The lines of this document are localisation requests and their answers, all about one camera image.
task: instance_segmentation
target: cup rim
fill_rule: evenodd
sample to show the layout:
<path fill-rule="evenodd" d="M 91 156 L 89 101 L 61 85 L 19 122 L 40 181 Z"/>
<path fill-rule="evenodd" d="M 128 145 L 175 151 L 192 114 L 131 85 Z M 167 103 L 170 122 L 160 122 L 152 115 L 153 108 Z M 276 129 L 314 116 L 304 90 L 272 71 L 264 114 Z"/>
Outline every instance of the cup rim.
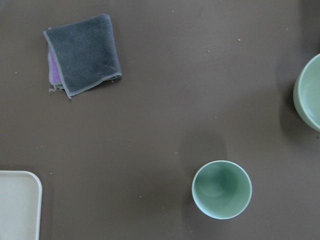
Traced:
<path fill-rule="evenodd" d="M 246 204 L 244 205 L 244 207 L 236 214 L 232 215 L 232 216 L 228 216 L 228 217 L 216 217 L 216 216 L 212 216 L 208 213 L 206 213 L 205 211 L 203 211 L 203 209 L 199 206 L 198 202 L 196 201 L 195 199 L 195 183 L 196 183 L 196 179 L 199 175 L 199 173 L 207 166 L 211 165 L 211 164 L 215 164 L 215 163 L 229 163 L 229 164 L 233 164 L 235 165 L 236 167 L 238 167 L 240 170 L 242 170 L 242 172 L 245 174 L 248 182 L 249 182 L 249 187 L 250 187 L 250 193 L 249 193 L 249 197 L 248 197 L 248 200 L 246 202 Z M 206 163 L 205 165 L 203 165 L 202 167 L 200 167 L 200 169 L 196 172 L 196 174 L 194 175 L 193 177 L 193 180 L 192 180 L 192 185 L 191 185 L 191 193 L 192 193 L 192 198 L 193 198 L 193 201 L 195 202 L 195 205 L 201 210 L 201 212 L 203 212 L 205 215 L 213 218 L 213 219 L 219 219 L 219 220 L 226 220 L 226 219 L 232 219 L 238 215 L 240 215 L 246 208 L 247 206 L 249 205 L 250 203 L 250 200 L 251 200 L 251 197 L 252 197 L 252 191 L 253 191 L 253 188 L 252 188 L 252 183 L 251 183 L 251 179 L 248 175 L 248 173 L 238 164 L 232 162 L 232 161 L 227 161 L 227 160 L 215 160 L 215 161 L 211 161 L 211 162 L 208 162 Z"/>
<path fill-rule="evenodd" d="M 303 104 L 303 101 L 302 101 L 302 94 L 301 94 L 301 84 L 302 84 L 302 79 L 306 73 L 306 71 L 308 70 L 309 66 L 316 60 L 320 57 L 320 53 L 317 54 L 316 56 L 314 56 L 303 68 L 302 72 L 300 73 L 299 77 L 298 77 L 298 80 L 297 80 L 297 97 L 298 97 L 298 100 L 300 102 L 300 105 L 301 105 L 301 109 L 304 113 L 304 115 L 307 117 L 307 119 L 313 124 L 313 126 L 315 128 L 317 128 L 318 131 L 320 131 L 320 124 L 317 123 L 316 121 L 313 120 L 313 118 L 310 116 L 310 114 L 306 111 L 305 109 L 305 105 Z"/>

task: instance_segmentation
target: light green cup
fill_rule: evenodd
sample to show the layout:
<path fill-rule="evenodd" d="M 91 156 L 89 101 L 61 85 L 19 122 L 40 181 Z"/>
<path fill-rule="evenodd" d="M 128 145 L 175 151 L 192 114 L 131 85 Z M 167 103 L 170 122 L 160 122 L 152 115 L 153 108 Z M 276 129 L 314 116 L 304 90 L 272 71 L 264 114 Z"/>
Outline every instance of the light green cup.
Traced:
<path fill-rule="evenodd" d="M 231 219 L 242 213 L 252 196 L 246 171 L 231 161 L 212 161 L 202 166 L 192 182 L 197 207 L 214 219 Z"/>
<path fill-rule="evenodd" d="M 320 132 L 320 54 L 300 73 L 294 85 L 293 101 L 305 123 Z"/>

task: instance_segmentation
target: brown surface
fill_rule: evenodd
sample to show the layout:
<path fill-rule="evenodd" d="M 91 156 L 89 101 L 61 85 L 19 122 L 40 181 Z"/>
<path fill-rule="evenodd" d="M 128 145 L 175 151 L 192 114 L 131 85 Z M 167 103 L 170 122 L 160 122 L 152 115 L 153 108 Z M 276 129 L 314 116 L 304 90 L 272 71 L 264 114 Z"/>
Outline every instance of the brown surface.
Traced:
<path fill-rule="evenodd" d="M 41 240 L 320 238 L 320 133 L 292 101 L 319 51 L 317 0 L 0 4 L 0 168 L 41 179 Z M 72 100 L 48 92 L 42 31 L 101 13 L 122 80 Z M 253 184 L 230 220 L 190 193 L 219 159 Z"/>

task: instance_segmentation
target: white plate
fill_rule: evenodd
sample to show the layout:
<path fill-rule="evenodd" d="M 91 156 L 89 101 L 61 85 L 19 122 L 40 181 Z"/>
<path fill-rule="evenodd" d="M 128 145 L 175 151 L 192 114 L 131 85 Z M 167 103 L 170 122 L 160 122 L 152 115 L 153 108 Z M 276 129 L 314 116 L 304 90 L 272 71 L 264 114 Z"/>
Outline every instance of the white plate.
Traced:
<path fill-rule="evenodd" d="M 38 240 L 42 185 L 29 171 L 0 171 L 0 240 Z"/>

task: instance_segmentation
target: towel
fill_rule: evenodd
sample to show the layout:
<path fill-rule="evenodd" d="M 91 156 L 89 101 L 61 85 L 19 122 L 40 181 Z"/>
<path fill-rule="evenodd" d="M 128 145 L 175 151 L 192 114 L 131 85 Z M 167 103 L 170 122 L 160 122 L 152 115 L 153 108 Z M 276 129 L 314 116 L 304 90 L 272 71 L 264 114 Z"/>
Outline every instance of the towel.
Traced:
<path fill-rule="evenodd" d="M 50 91 L 64 89 L 71 99 L 122 76 L 109 15 L 50 27 L 43 34 L 49 48 Z"/>

